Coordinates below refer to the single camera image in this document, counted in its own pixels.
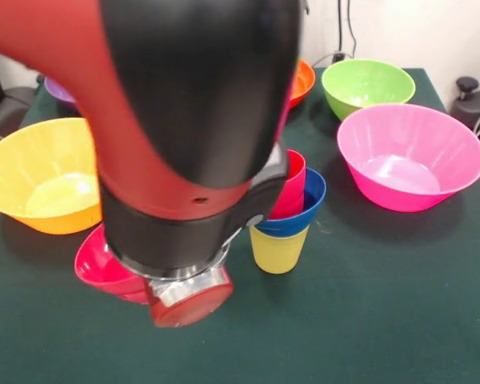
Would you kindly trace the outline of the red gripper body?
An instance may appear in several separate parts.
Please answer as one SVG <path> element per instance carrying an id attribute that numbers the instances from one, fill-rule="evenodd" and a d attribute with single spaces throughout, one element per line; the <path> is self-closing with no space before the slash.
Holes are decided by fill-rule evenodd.
<path id="1" fill-rule="evenodd" d="M 150 315 L 157 327 L 177 328 L 203 320 L 233 293 L 224 266 L 214 266 L 181 281 L 146 283 Z"/>

